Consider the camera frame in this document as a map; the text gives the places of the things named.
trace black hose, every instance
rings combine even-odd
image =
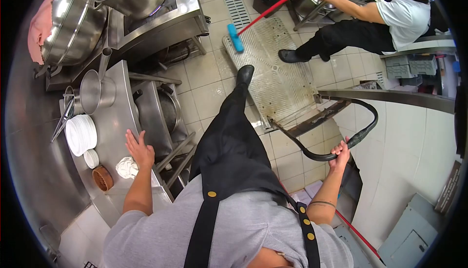
[[[343,100],[342,98],[331,97],[331,96],[330,97],[322,96],[322,97],[324,99],[330,99],[330,100],[334,100],[334,101]],[[367,108],[374,115],[374,120],[371,122],[371,124],[369,124],[366,128],[362,129],[358,133],[354,134],[353,137],[351,137],[351,139],[349,139],[347,144],[348,144],[348,148],[350,149],[350,148],[353,148],[354,146],[356,146],[359,142],[361,142],[362,139],[364,139],[367,136],[367,134],[369,134],[369,132],[375,127],[375,125],[377,125],[377,122],[379,120],[379,114],[377,113],[377,110],[375,109],[375,107],[371,106],[370,104],[368,104],[366,102],[356,100],[356,99],[349,99],[349,101]],[[315,154],[315,153],[312,153],[304,145],[302,145],[302,143],[296,137],[291,135],[288,131],[284,130],[282,127],[278,127],[278,128],[286,136],[288,136],[294,143],[296,143],[296,145],[301,149],[302,153],[305,156],[307,156],[308,158],[310,158],[311,160],[329,161],[329,160],[334,160],[337,157],[336,154],[332,154],[332,153],[329,153],[329,154]]]

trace white t-shirt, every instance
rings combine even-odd
[[[383,21],[390,27],[393,47],[400,51],[413,43],[429,29],[430,4],[414,0],[392,0],[377,2]],[[395,52],[382,52],[385,55]]]

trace white bowl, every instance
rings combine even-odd
[[[95,168],[99,166],[99,157],[97,156],[97,152],[94,149],[88,149],[83,154],[85,158],[85,162],[89,168]]]

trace floor drain grate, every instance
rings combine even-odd
[[[224,0],[236,29],[242,29],[250,23],[250,16],[242,0]]]

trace tongs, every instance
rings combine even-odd
[[[65,111],[63,112],[62,117],[58,121],[57,126],[55,127],[54,134],[52,135],[52,139],[50,143],[54,143],[55,139],[59,136],[62,130],[65,128],[67,121],[73,117],[73,106],[75,104],[75,98],[72,96],[70,101],[68,102],[67,106],[65,107]]]

